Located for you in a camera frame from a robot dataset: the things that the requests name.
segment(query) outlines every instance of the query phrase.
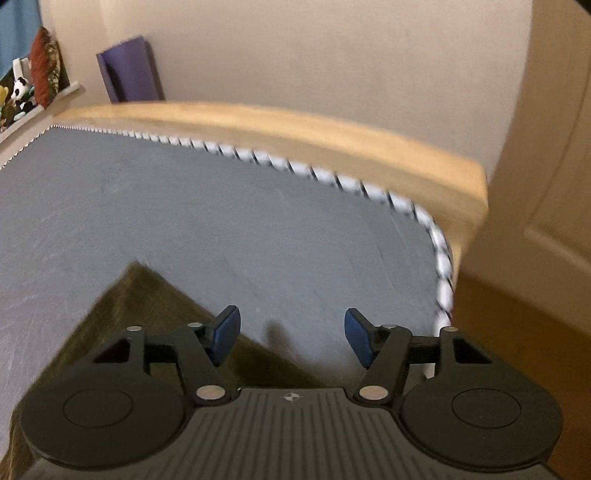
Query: wooden bed frame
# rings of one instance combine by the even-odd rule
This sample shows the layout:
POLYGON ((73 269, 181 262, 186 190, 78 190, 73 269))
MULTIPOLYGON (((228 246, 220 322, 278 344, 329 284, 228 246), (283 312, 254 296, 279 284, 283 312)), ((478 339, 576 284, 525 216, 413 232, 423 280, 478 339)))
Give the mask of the wooden bed frame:
POLYGON ((407 196, 447 236, 454 280, 488 211, 476 162, 391 132, 307 113, 220 103, 142 102, 77 108, 55 123, 126 129, 263 150, 407 196))

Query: compass symbol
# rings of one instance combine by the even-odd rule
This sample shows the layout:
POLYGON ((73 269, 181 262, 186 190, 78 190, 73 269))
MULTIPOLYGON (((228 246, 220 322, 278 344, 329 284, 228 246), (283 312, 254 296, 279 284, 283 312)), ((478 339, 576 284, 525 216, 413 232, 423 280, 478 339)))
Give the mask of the compass symbol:
POLYGON ((298 395, 296 392, 289 392, 287 395, 284 395, 282 398, 286 399, 289 403, 293 403, 298 401, 301 398, 301 395, 298 395))

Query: red pillow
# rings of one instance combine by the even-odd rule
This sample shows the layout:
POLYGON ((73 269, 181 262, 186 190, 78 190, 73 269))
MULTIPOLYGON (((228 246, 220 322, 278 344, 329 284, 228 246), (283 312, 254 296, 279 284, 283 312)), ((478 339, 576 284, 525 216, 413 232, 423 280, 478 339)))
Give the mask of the red pillow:
POLYGON ((47 108, 56 97, 60 83, 60 52, 46 28, 40 27, 29 54, 35 100, 47 108))

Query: blue lever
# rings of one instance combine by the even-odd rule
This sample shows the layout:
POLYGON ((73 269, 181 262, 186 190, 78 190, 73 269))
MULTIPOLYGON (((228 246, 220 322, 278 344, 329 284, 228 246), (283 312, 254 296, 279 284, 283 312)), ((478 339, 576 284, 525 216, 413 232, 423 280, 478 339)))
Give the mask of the blue lever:
POLYGON ((349 309, 345 313, 345 336, 359 362, 365 368, 371 366, 378 354, 372 347, 372 338, 377 331, 378 327, 365 318, 358 309, 349 309))
POLYGON ((228 305, 216 319, 206 325, 205 336, 210 341, 207 354, 212 363, 219 367, 232 350, 240 333, 240 310, 228 305))

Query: wooden floor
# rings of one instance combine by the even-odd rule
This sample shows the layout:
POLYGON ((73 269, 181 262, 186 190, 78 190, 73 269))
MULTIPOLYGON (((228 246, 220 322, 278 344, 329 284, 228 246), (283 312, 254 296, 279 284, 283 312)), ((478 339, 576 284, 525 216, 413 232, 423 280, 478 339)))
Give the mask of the wooden floor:
POLYGON ((591 338, 461 273, 453 323, 555 396, 564 430, 550 466, 591 479, 591 338))

